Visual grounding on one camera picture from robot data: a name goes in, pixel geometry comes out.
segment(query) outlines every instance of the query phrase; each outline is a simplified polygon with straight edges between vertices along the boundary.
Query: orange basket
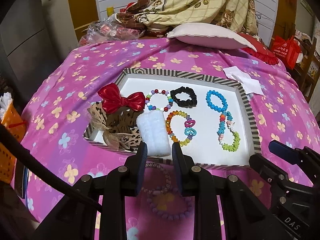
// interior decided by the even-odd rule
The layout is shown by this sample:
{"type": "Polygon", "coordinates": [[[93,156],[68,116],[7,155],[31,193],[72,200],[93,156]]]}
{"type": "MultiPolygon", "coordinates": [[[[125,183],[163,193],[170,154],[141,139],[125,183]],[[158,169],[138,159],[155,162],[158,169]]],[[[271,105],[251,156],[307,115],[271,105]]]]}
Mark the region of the orange basket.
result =
{"type": "MultiPolygon", "coordinates": [[[[22,141],[26,133],[26,125],[12,103],[5,112],[1,123],[18,140],[18,142],[22,141]]],[[[11,182],[15,161],[16,158],[2,143],[0,143],[0,180],[6,183],[11,182]]]]}

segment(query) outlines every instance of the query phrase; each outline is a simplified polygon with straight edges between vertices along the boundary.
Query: silver bolt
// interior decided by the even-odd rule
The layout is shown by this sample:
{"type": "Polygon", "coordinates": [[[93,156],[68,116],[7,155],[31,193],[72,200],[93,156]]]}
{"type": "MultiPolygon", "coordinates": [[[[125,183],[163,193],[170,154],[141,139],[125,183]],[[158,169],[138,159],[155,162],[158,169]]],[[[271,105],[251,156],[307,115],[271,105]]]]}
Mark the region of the silver bolt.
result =
{"type": "Polygon", "coordinates": [[[236,175],[230,175],[230,176],[228,177],[228,179],[229,179],[231,182],[236,182],[236,181],[238,181],[238,177],[237,177],[236,175]]]}
{"type": "Polygon", "coordinates": [[[285,197],[280,197],[280,199],[279,199],[279,200],[280,200],[280,203],[281,203],[281,204],[284,204],[284,203],[286,202],[285,197]]]}
{"type": "Polygon", "coordinates": [[[83,176],[81,177],[81,180],[82,180],[83,182],[89,181],[89,180],[90,180],[90,175],[88,175],[88,174],[83,175],[83,176]]]}
{"type": "Polygon", "coordinates": [[[199,172],[199,171],[201,171],[201,168],[200,168],[199,166],[193,166],[193,167],[191,168],[191,170],[192,170],[193,172],[199,172]]]}
{"type": "Polygon", "coordinates": [[[118,171],[119,172],[126,172],[128,170],[128,168],[126,167],[126,166],[120,166],[119,168],[118,168],[118,171]]]}

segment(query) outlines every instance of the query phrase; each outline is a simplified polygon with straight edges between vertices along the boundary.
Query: beaded bracelet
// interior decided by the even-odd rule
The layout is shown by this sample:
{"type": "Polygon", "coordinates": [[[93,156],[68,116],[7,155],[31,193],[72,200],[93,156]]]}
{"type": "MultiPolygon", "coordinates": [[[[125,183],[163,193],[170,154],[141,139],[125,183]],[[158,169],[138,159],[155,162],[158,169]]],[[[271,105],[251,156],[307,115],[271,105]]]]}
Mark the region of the beaded bracelet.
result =
{"type": "Polygon", "coordinates": [[[155,90],[151,90],[151,92],[146,96],[146,101],[145,101],[147,107],[149,110],[161,110],[162,112],[165,111],[165,112],[168,112],[168,110],[171,108],[172,104],[173,104],[173,99],[169,93],[169,91],[165,91],[165,90],[158,90],[158,89],[155,89],[155,90]],[[156,106],[153,106],[150,104],[150,98],[154,95],[154,94],[163,94],[163,95],[166,95],[167,98],[168,98],[168,102],[169,104],[167,104],[166,107],[164,108],[156,108],[156,106]]]}
{"type": "Polygon", "coordinates": [[[155,168],[158,170],[161,170],[165,176],[165,186],[161,190],[150,190],[147,188],[142,187],[141,190],[145,193],[148,194],[153,194],[153,195],[159,195],[160,193],[165,193],[169,190],[171,186],[171,178],[169,176],[169,173],[158,163],[146,163],[146,168],[155,168]]]}
{"type": "MultiPolygon", "coordinates": [[[[178,188],[172,188],[170,187],[168,192],[178,192],[178,188]]],[[[167,220],[179,220],[179,219],[185,219],[186,217],[190,216],[190,214],[193,211],[193,205],[191,197],[185,197],[184,201],[187,205],[187,209],[184,212],[180,212],[179,214],[169,214],[167,212],[163,212],[162,210],[158,210],[156,204],[152,202],[152,195],[148,194],[147,202],[149,203],[149,207],[151,208],[153,213],[156,213],[159,217],[162,217],[163,219],[167,220]]]]}
{"type": "Polygon", "coordinates": [[[190,118],[190,115],[188,115],[185,112],[181,112],[181,111],[173,111],[173,112],[171,112],[168,115],[167,120],[165,122],[165,125],[166,125],[166,128],[167,128],[167,132],[170,135],[171,140],[174,141],[174,142],[178,142],[181,147],[184,146],[184,145],[187,146],[187,144],[192,140],[192,137],[197,134],[196,130],[192,128],[195,124],[196,124],[196,121],[193,120],[192,118],[190,118]],[[177,139],[177,137],[174,135],[174,133],[172,132],[172,130],[171,130],[171,127],[170,127],[171,119],[175,115],[181,115],[182,117],[187,119],[184,122],[184,127],[185,127],[184,134],[188,135],[188,137],[184,141],[179,141],[177,139]]]}
{"type": "Polygon", "coordinates": [[[222,146],[222,148],[224,150],[228,150],[229,152],[235,152],[236,150],[238,150],[239,148],[239,142],[240,142],[240,136],[238,134],[238,132],[236,132],[233,128],[234,122],[232,122],[232,115],[229,111],[227,111],[228,109],[228,104],[227,104],[227,100],[224,98],[223,95],[221,95],[219,92],[214,91],[214,90],[209,90],[207,92],[207,104],[208,106],[217,111],[218,113],[221,113],[220,115],[220,123],[219,123],[219,129],[217,131],[218,134],[218,141],[220,143],[220,145],[222,146]],[[222,105],[223,107],[218,107],[215,106],[212,102],[211,102],[211,95],[215,95],[218,98],[220,98],[220,100],[222,101],[222,105]],[[233,134],[234,136],[234,140],[233,140],[233,144],[232,145],[228,145],[226,143],[222,142],[223,139],[223,135],[224,135],[224,130],[226,129],[225,127],[225,122],[226,122],[226,117],[227,117],[227,127],[230,130],[230,132],[233,134]]]}
{"type": "Polygon", "coordinates": [[[178,106],[180,107],[190,107],[190,106],[196,106],[198,101],[197,101],[197,96],[195,94],[195,92],[193,91],[192,88],[189,87],[180,87],[176,90],[171,90],[170,91],[171,97],[173,99],[173,101],[175,101],[177,103],[178,106]],[[176,97],[176,94],[181,94],[181,93],[187,93],[190,99],[187,99],[186,101],[184,100],[180,100],[179,98],[176,97]]]}

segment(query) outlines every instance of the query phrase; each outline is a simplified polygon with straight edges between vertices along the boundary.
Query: pink floral bedsheet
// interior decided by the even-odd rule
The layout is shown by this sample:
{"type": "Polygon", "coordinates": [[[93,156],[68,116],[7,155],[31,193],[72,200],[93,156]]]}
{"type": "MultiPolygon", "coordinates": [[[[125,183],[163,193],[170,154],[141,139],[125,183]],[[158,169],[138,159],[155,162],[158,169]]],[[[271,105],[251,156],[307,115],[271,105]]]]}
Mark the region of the pink floral bedsheet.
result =
{"type": "MultiPolygon", "coordinates": [[[[123,165],[125,156],[94,147],[82,138],[89,121],[87,104],[100,100],[99,88],[114,81],[128,67],[174,69],[226,78],[222,69],[235,65],[258,79],[265,94],[248,95],[260,132],[263,156],[287,171],[291,181],[310,185],[298,167],[289,165],[268,150],[269,142],[276,139],[292,148],[308,146],[320,152],[320,130],[283,64],[270,66],[241,50],[220,51],[166,38],[118,41],[73,50],[43,82],[25,108],[23,118],[29,125],[22,144],[44,166],[71,185],[83,174],[106,175],[123,165]]],[[[173,167],[165,168],[174,181],[173,167]]],[[[268,205],[269,186],[254,171],[212,173],[219,176],[236,174],[268,205]]],[[[161,173],[149,169],[145,181],[150,187],[163,185],[161,173]]],[[[27,205],[36,219],[42,221],[61,198],[60,192],[29,174],[27,205]]],[[[158,218],[148,207],[144,193],[125,201],[129,240],[193,239],[193,217],[171,222],[158,218]]],[[[176,209],[178,212],[184,209],[182,204],[176,195],[163,195],[159,199],[163,210],[176,209]]],[[[99,222],[100,214],[97,215],[96,233],[99,222]]]]}

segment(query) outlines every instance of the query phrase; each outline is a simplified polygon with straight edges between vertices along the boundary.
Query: red bow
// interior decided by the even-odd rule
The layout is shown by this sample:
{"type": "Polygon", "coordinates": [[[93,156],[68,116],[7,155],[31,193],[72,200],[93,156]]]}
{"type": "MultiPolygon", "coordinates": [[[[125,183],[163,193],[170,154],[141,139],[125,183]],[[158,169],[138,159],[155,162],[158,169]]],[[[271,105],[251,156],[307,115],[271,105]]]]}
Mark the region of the red bow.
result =
{"type": "Polygon", "coordinates": [[[145,106],[145,97],[142,92],[136,92],[127,98],[121,97],[118,86],[110,83],[98,91],[98,95],[103,99],[102,108],[107,114],[116,112],[121,106],[127,106],[133,111],[141,111],[145,106]]]}

